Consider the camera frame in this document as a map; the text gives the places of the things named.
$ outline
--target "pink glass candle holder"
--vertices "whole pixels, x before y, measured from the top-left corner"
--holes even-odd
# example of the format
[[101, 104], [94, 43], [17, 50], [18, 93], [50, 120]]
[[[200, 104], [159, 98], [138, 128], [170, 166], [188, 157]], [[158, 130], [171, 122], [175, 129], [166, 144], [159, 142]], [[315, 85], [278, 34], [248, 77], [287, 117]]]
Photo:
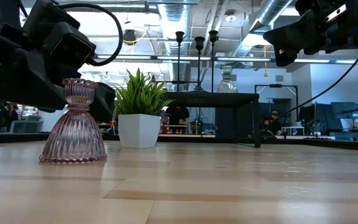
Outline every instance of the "pink glass candle holder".
[[107, 158], [96, 121], [88, 113], [98, 84], [92, 81], [64, 79], [68, 112], [53, 127], [41, 162], [93, 162]]

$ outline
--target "white square planter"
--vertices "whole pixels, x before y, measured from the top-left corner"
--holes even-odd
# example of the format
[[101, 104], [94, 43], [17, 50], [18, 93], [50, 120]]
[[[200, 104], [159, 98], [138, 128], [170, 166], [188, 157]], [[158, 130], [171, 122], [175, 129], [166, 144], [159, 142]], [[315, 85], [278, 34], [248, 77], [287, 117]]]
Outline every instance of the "white square planter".
[[146, 114], [120, 114], [118, 131], [123, 147], [154, 147], [160, 132], [160, 117]]

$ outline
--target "ribbed glass vase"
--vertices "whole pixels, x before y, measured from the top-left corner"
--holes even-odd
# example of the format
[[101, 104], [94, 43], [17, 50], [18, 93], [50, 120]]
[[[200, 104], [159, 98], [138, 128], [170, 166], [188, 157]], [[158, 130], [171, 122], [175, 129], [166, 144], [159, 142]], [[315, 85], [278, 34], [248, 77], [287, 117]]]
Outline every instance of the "ribbed glass vase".
[[88, 113], [98, 84], [70, 78], [63, 81], [68, 112], [53, 127], [41, 162], [93, 162], [107, 158], [96, 121]]
[[218, 93], [238, 93], [236, 84], [231, 79], [233, 68], [231, 65], [222, 66], [223, 80], [219, 83]]

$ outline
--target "black table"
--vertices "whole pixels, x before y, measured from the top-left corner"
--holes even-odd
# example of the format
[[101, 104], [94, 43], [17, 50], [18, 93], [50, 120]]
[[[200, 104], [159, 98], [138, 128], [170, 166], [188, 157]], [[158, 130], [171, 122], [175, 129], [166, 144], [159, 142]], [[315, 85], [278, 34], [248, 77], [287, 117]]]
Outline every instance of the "black table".
[[[252, 103], [254, 120], [254, 146], [260, 147], [259, 138], [259, 94], [251, 93], [208, 93], [208, 92], [168, 92], [167, 98], [175, 100], [169, 106], [186, 106], [199, 108], [232, 108], [233, 116], [237, 117], [237, 109]], [[235, 141], [238, 140], [237, 123], [234, 119]]]

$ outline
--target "wooden table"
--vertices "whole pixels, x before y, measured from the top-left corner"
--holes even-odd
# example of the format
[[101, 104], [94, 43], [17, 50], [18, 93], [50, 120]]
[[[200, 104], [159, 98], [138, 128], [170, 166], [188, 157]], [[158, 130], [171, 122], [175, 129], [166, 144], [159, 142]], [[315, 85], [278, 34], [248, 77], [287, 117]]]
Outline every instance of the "wooden table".
[[106, 162], [58, 165], [44, 144], [0, 144], [0, 224], [358, 223], [358, 151], [106, 141]]

